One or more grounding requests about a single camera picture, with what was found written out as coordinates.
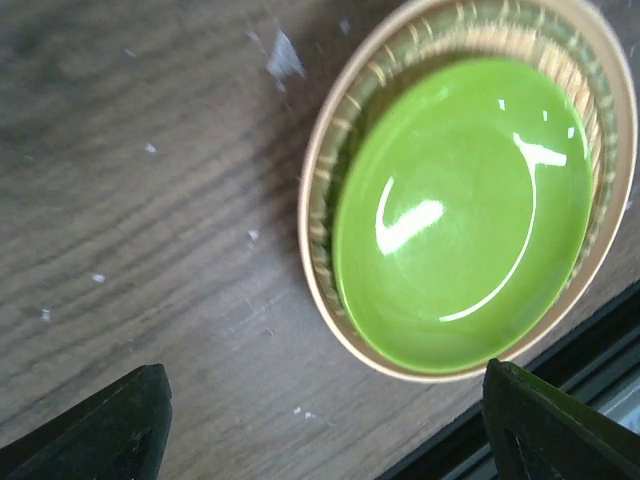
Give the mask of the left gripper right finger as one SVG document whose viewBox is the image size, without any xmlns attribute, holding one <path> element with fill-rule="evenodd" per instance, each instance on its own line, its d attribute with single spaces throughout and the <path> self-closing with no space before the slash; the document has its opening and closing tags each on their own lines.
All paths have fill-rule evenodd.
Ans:
<svg viewBox="0 0 640 480">
<path fill-rule="evenodd" d="M 489 361 L 482 415 L 500 479 L 637 479 L 639 436 L 511 362 Z"/>
</svg>

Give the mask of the orange woven-pattern plate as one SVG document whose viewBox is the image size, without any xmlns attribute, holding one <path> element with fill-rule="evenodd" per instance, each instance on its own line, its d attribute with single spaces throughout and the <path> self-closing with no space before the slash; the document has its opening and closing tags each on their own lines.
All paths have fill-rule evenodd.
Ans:
<svg viewBox="0 0 640 480">
<path fill-rule="evenodd" d="M 416 383 L 475 377 L 483 362 L 421 373 L 376 352 L 348 319 L 331 265 L 334 204 L 351 151 L 400 75 L 443 53 L 497 53 L 548 75 L 581 115 L 593 152 L 592 213 L 578 260 L 548 312 L 502 353 L 511 360 L 559 324 L 591 285 L 619 229 L 635 171 L 638 109 L 631 70 L 611 25 L 588 1 L 410 1 L 359 46 L 332 86 L 303 163 L 298 237 L 314 302 L 331 332 L 359 361 Z"/>
</svg>

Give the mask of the lime green plate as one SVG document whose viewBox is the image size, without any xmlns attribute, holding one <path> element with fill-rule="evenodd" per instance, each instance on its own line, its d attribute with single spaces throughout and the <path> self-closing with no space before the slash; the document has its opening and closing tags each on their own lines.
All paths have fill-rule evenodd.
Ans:
<svg viewBox="0 0 640 480">
<path fill-rule="evenodd" d="M 337 288 L 374 351 L 454 373 L 544 316 L 577 260 L 592 202 L 582 122 L 515 60 L 438 68 L 368 128 L 334 216 Z"/>
</svg>

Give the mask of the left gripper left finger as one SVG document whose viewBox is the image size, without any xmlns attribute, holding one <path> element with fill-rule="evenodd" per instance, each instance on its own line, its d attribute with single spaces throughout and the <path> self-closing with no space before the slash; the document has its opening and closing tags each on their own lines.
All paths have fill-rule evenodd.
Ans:
<svg viewBox="0 0 640 480">
<path fill-rule="evenodd" d="M 164 366 L 140 366 L 3 447 L 1 477 L 156 479 L 171 398 Z"/>
</svg>

